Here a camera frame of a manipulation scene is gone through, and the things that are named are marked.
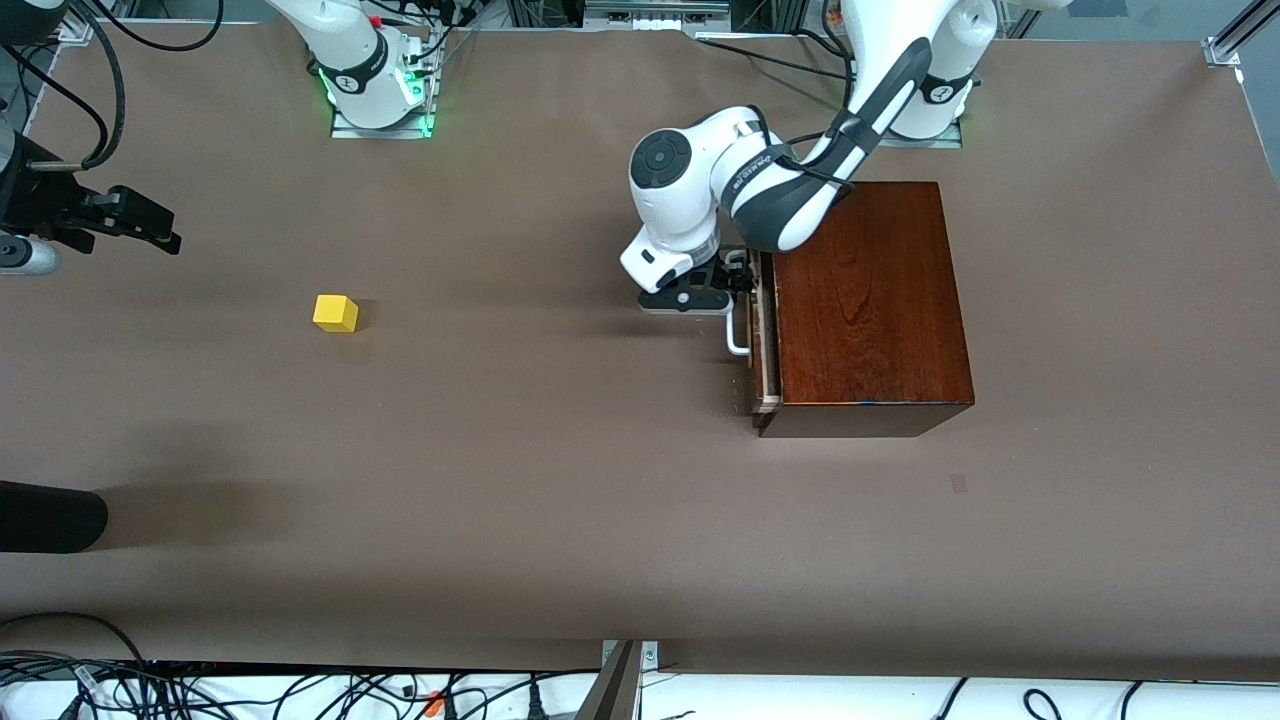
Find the grey metal post bracket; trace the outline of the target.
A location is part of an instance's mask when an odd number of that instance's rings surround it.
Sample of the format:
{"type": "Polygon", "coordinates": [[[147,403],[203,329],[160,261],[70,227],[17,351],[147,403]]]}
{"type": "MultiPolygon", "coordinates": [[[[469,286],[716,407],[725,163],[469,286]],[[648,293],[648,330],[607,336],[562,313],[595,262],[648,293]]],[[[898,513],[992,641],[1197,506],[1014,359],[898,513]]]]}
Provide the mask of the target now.
{"type": "Polygon", "coordinates": [[[643,676],[658,667],[657,641],[605,641],[602,670],[573,720],[639,720],[643,676]]]}

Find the wooden drawer with white handle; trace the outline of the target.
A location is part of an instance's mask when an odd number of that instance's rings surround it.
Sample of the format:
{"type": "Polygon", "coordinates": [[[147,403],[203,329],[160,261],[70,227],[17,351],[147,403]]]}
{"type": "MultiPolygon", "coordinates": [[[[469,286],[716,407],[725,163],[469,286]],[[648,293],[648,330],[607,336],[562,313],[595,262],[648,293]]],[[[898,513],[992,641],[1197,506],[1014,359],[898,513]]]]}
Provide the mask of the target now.
{"type": "Polygon", "coordinates": [[[774,264],[771,255],[749,250],[751,266],[764,275],[759,293],[739,293],[748,314],[750,333],[749,366],[753,372],[755,400],[751,406],[753,421],[763,428],[782,406],[781,356],[776,310],[774,264]]]}

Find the black ribbed cylinder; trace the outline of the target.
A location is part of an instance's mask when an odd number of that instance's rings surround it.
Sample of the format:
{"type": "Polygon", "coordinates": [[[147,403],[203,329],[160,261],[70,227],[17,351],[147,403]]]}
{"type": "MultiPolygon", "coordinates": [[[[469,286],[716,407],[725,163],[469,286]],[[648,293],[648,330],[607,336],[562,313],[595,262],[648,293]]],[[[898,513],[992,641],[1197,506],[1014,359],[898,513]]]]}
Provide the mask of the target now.
{"type": "Polygon", "coordinates": [[[108,527],[95,492],[0,480],[0,553],[78,553],[108,527]]]}

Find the yellow cube block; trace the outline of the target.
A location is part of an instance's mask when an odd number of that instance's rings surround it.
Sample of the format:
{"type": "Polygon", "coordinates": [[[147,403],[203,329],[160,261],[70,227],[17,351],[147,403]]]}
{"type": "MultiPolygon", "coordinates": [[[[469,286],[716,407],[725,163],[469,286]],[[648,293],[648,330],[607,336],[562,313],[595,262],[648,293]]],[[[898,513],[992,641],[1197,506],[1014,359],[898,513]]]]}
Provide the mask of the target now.
{"type": "Polygon", "coordinates": [[[312,323],[326,333],[349,334],[358,329],[360,307],[351,297],[338,293],[316,296],[312,323]]]}

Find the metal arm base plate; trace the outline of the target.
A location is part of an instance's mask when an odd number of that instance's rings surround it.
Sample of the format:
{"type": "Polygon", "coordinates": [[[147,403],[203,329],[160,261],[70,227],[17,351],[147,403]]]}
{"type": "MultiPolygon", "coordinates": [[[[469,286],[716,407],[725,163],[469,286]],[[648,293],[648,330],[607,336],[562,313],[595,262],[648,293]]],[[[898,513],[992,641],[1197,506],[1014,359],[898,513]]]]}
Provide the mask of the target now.
{"type": "Polygon", "coordinates": [[[434,102],[428,102],[425,106],[413,108],[410,113],[401,118],[397,123],[384,127],[384,128],[360,128],[348,122],[348,119],[334,110],[332,114],[332,137],[333,138],[376,138],[376,140],[420,140],[431,138],[434,135],[435,123],[435,110],[434,102]]]}
{"type": "Polygon", "coordinates": [[[937,126],[940,132],[925,137],[927,129],[919,122],[896,120],[886,132],[882,145],[895,149],[961,149],[963,129],[959,120],[950,122],[946,127],[937,126]]]}

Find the grey power strip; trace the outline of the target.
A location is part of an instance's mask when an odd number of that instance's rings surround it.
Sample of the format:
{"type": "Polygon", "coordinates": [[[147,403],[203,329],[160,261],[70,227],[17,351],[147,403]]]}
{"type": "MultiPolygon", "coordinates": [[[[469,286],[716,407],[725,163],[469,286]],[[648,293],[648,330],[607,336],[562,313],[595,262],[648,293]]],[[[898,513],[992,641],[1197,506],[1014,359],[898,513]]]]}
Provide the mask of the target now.
{"type": "Polygon", "coordinates": [[[730,0],[582,0],[581,14],[585,29],[732,29],[730,0]]]}

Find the dark brown wooden cabinet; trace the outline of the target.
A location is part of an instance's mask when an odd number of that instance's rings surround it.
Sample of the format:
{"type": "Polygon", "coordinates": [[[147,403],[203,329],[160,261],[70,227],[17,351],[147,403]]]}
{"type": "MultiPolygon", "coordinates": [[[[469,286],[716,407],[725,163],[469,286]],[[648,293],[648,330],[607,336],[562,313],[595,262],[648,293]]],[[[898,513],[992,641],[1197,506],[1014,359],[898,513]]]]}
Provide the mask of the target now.
{"type": "Polygon", "coordinates": [[[768,255],[783,398],[760,437],[911,438],[974,406],[936,182],[859,184],[803,246],[768,255]]]}

